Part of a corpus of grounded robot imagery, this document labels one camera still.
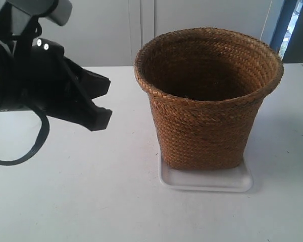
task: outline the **basket rim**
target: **basket rim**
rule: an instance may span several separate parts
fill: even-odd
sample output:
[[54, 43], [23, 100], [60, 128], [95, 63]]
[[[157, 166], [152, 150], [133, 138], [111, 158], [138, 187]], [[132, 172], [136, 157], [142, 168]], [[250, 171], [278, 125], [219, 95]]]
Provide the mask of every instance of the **basket rim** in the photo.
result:
[[[200, 100], [194, 100], [184, 97], [175, 96], [169, 93], [166, 93], [162, 91], [161, 89], [155, 87], [153, 84], [149, 83], [145, 75], [142, 71], [142, 59], [144, 58], [144, 55], [147, 51], [150, 51], [152, 48], [154, 48], [158, 42], [164, 41], [165, 39], [172, 37], [173, 40], [175, 40], [175, 37], [183, 36], [186, 37], [185, 39], [188, 40], [189, 34], [195, 34], [199, 31], [203, 31], [206, 33], [216, 33], [216, 34], [227, 34], [234, 38], [239, 38], [244, 41], [249, 42], [249, 44], [253, 44], [254, 46], [261, 49], [261, 51], [265, 52], [268, 56], [270, 56], [270, 59], [274, 62], [276, 62], [277, 68], [275, 69], [275, 73], [273, 77], [271, 78], [271, 81], [269, 81], [266, 85], [263, 87], [257, 89], [254, 92], [251, 92], [247, 95], [231, 98], [231, 99], [224, 99], [220, 101], [200, 101]], [[256, 100], [262, 100], [264, 99], [268, 94], [270, 94], [279, 84], [283, 73], [284, 73], [284, 67], [283, 62], [281, 58], [278, 56], [278, 54], [273, 51], [267, 44], [264, 42], [255, 39], [251, 36], [230, 31], [226, 29], [220, 29], [220, 28], [212, 28], [212, 27], [201, 27], [201, 28], [192, 28], [192, 29], [183, 29], [183, 30], [177, 30], [169, 33], [165, 33], [162, 35], [157, 36], [147, 44], [143, 46], [143, 48], [138, 52], [135, 62], [134, 62], [134, 72], [136, 79], [141, 86], [141, 88], [147, 92], [149, 95], [153, 96], [154, 98], [161, 98], [163, 100], [170, 100], [171, 102], [175, 102], [177, 104], [183, 104], [184, 106], [208, 106], [208, 105], [238, 105], [245, 99], [252, 100], [252, 102]]]

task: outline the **black cable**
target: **black cable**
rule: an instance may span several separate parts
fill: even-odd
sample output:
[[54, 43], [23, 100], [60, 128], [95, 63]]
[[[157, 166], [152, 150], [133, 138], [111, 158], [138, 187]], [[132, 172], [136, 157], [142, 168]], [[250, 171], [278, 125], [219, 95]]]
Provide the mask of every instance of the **black cable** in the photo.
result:
[[17, 159], [17, 160], [12, 160], [12, 161], [3, 161], [0, 160], [0, 165], [4, 166], [11, 166], [11, 165], [18, 165], [21, 164], [27, 160], [29, 160], [31, 157], [33, 157], [43, 146], [45, 143], [48, 134], [49, 134], [49, 122], [46, 114], [40, 110], [37, 106], [33, 105], [32, 103], [25, 101], [23, 103], [25, 106], [27, 106], [30, 110], [34, 111], [35, 114], [40, 118], [41, 120], [41, 127], [37, 136], [37, 139], [35, 141], [35, 144], [33, 147], [30, 149], [30, 151], [25, 154], [23, 157]]

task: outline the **brown basket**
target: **brown basket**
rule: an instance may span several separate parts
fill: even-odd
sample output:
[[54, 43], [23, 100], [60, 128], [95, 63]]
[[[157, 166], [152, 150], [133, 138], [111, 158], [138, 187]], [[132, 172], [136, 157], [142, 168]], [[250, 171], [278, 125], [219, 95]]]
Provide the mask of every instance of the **brown basket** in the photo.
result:
[[258, 109], [284, 71], [263, 42], [216, 28], [161, 35], [140, 50], [134, 67], [164, 160], [204, 170], [241, 163]]

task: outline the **white table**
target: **white table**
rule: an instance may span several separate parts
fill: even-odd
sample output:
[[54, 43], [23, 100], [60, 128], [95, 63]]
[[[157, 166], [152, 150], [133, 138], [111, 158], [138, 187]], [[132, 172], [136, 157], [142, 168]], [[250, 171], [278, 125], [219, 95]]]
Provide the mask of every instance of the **white table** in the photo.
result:
[[[245, 152], [255, 184], [245, 194], [161, 185], [148, 98], [133, 68], [89, 69], [112, 81], [95, 100], [114, 112], [108, 129], [49, 118], [35, 157], [0, 166], [0, 242], [303, 242], [302, 66], [285, 66], [260, 109]], [[0, 113], [0, 158], [23, 155], [39, 124], [30, 112]]]

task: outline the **white tray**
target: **white tray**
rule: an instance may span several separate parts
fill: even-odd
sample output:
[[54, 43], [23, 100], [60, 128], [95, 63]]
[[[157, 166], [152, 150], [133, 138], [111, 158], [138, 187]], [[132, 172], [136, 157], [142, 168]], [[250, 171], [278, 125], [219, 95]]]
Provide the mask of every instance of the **white tray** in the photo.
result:
[[252, 175], [243, 161], [227, 170], [181, 171], [171, 169], [159, 152], [160, 181], [166, 187], [179, 190], [208, 192], [245, 192], [253, 185]]

